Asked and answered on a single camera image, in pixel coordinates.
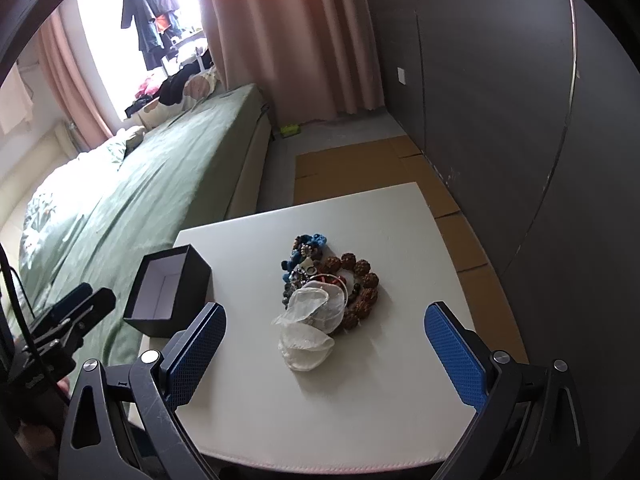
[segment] metal screw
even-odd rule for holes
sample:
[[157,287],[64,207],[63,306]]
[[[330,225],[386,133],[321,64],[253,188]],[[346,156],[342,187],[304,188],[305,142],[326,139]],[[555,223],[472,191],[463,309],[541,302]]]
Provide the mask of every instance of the metal screw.
[[507,352],[498,350],[497,352],[494,352],[494,361],[500,363],[501,365],[505,365],[509,361],[511,361],[511,356],[507,354]]
[[82,369],[90,372],[91,370],[94,370],[95,367],[97,367],[98,365],[98,359],[87,359],[87,361],[84,362],[84,364],[82,365]]
[[558,370],[559,372],[565,372],[565,371],[567,371],[569,369],[567,363],[562,361],[562,359],[556,359],[554,361],[554,368],[556,370]]
[[158,352],[158,350],[147,350],[140,356],[140,359],[143,363],[149,364],[156,361],[159,357],[160,352]]

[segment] green blanket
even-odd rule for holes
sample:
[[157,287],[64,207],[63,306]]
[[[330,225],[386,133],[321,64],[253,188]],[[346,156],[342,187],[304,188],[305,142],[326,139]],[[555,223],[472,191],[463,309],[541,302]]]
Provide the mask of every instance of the green blanket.
[[132,362],[142,335],[122,320],[145,254],[172,247],[181,229],[221,221],[236,188],[264,100],[255,85],[210,98],[162,124],[127,156],[68,251],[41,311],[81,282],[112,289],[117,303],[76,352],[79,365]]

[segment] tabletop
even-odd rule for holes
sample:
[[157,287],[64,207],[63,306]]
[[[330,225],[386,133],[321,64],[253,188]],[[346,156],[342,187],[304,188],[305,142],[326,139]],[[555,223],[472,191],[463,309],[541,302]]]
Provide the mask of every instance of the tabletop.
[[[278,350],[280,261],[294,238],[322,233],[380,277],[370,316],[335,337],[318,368],[293,372]],[[433,216],[415,183],[181,231],[212,269],[227,329],[191,402],[177,410],[205,454],[305,473],[409,468],[444,460],[475,411],[462,404],[424,335],[428,304],[445,301],[473,329]],[[144,336],[140,351],[164,340]],[[133,408],[130,420],[140,425]]]

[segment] dark gray wall panel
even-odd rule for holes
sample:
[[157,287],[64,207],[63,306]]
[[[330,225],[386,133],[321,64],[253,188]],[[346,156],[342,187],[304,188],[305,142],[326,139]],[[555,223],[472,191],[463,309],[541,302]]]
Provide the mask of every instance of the dark gray wall panel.
[[426,154],[498,272],[542,197],[568,109],[569,0],[417,0]]
[[569,363],[602,478],[640,425],[640,75],[582,0],[576,22],[570,127],[502,284],[530,360]]
[[[368,2],[378,48],[386,108],[424,151],[422,70],[415,0]],[[406,85],[398,81],[398,67],[405,71]]]

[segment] open box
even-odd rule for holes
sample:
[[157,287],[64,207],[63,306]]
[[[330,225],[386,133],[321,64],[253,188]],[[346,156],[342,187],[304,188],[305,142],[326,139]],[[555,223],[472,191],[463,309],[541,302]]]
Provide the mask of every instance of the open box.
[[151,337],[186,329],[205,306],[211,268],[190,245],[142,258],[123,319]]

